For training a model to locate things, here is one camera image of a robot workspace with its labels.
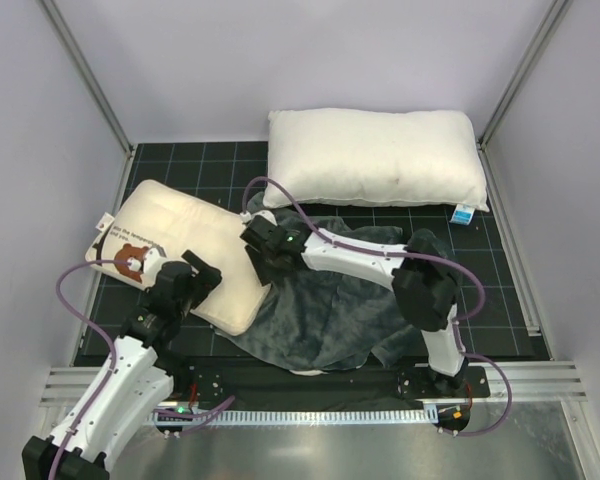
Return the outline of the cream bear print pillow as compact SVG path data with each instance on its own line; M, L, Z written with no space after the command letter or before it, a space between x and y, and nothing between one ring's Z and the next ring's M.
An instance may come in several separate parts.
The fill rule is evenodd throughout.
M269 293L240 239L240 217L157 181L141 182L116 215L101 218L98 230L85 259L104 260L94 268L137 289L154 283L146 268L153 252L180 260L190 251L218 269L220 285L192 312L230 336L249 329Z

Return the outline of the zebra and grey pillowcase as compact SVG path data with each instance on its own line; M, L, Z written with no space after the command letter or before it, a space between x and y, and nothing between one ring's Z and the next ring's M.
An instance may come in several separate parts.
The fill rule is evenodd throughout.
M248 212L264 209L261 194L246 203ZM398 227L353 230L339 217L306 222L288 208L270 211L288 229L306 225L377 244L409 243L402 241ZM431 240L434 255L451 266L443 244L430 231L419 230L412 239ZM414 338L422 337L401 316L391 291L362 279L302 270L271 280L267 287L269 293L252 325L231 340L251 356L297 374L359 368L369 355L390 366L409 352Z

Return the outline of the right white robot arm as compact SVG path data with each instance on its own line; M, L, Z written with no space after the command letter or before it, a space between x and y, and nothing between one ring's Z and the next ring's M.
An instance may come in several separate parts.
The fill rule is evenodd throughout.
M274 273L333 272L362 279L394 294L398 311L419 330L428 353L427 379L442 396L460 393L468 361L457 346L452 318L457 313L458 276L434 255L431 240L377 244L303 225L279 225L273 214L243 213L240 238L263 284Z

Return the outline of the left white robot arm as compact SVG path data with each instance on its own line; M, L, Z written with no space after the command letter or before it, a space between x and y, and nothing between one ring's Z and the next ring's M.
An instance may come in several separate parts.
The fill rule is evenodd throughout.
M137 430L166 399L188 395L192 374L170 342L192 309L222 282L221 271L185 251L170 259L152 248L142 259L112 265L147 279L139 304L111 338L94 322L89 327L109 354L67 416L45 438L31 437L22 450L28 479L107 479Z

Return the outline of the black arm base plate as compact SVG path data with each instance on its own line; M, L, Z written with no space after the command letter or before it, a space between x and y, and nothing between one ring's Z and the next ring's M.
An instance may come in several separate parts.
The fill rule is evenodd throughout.
M359 369L301 376L252 357L193 357L190 371L185 398L212 407L232 396L234 411L406 410L426 401L467 405L490 395L482 367L470 366L458 390L441 392L420 358L388 368L371 358Z

